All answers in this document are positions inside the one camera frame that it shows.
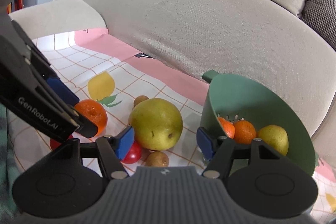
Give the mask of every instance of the kiwi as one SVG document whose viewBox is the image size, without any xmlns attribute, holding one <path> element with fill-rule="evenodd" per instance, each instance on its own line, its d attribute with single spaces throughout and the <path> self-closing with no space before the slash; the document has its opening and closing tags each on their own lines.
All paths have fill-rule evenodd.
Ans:
<svg viewBox="0 0 336 224">
<path fill-rule="evenodd" d="M 148 100 L 149 98 L 145 95 L 140 95 L 134 99 L 133 106 L 135 107 L 136 105 L 140 104 L 142 101 Z"/>
<path fill-rule="evenodd" d="M 154 166 L 154 167 L 167 167 L 169 165 L 169 158 L 168 156 L 161 152 L 155 151 L 150 153 L 146 159 L 145 166 Z"/>
</svg>

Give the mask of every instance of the cherry tomato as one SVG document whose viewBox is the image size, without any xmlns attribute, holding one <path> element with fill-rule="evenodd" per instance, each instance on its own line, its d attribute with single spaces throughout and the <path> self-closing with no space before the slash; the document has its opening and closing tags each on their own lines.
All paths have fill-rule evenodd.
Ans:
<svg viewBox="0 0 336 224">
<path fill-rule="evenodd" d="M 134 142 L 126 154 L 126 157 L 121 160 L 123 164 L 134 164 L 136 163 L 140 158 L 142 154 L 142 148 L 141 146 L 137 143 Z"/>
<path fill-rule="evenodd" d="M 55 141 L 53 139 L 50 139 L 49 144 L 50 144 L 50 148 L 52 149 L 52 151 L 54 151 L 56 148 L 58 148 L 61 145 L 61 143 L 59 143 L 59 142 L 57 142 L 57 141 Z"/>
</svg>

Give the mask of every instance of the yellow lemon print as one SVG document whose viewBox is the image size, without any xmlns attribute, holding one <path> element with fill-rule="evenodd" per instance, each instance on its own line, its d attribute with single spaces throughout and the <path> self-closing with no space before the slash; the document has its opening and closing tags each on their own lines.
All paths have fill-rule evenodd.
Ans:
<svg viewBox="0 0 336 224">
<path fill-rule="evenodd" d="M 330 205 L 330 208 L 333 212 L 336 212 L 336 198 L 334 198 L 332 195 L 326 193 L 325 197 L 327 198 L 327 201 Z"/>
<path fill-rule="evenodd" d="M 91 78 L 87 83 L 87 89 L 89 90 L 91 99 L 107 107 L 113 107 L 121 103 L 120 101 L 116 104 L 111 104 L 117 97 L 116 95 L 110 96 L 115 87 L 116 84 L 112 76 L 106 71 Z"/>
</svg>

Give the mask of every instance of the sofa armrest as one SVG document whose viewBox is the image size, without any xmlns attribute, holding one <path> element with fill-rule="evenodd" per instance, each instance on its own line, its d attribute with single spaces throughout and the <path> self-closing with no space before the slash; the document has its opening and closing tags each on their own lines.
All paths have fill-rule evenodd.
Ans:
<svg viewBox="0 0 336 224">
<path fill-rule="evenodd" d="M 106 28 L 100 14 L 82 0 L 58 0 L 10 14 L 31 39 L 83 29 Z"/>
<path fill-rule="evenodd" d="M 323 122 L 312 136 L 315 151 L 336 174 L 336 95 Z"/>
</svg>

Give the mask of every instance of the colander handle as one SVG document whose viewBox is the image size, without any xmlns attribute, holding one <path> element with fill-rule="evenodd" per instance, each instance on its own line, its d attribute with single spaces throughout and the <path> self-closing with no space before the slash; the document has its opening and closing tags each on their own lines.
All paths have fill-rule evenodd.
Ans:
<svg viewBox="0 0 336 224">
<path fill-rule="evenodd" d="M 202 79 L 210 84 L 212 79 L 215 78 L 217 75 L 219 75 L 217 71 L 209 70 L 202 75 Z"/>
</svg>

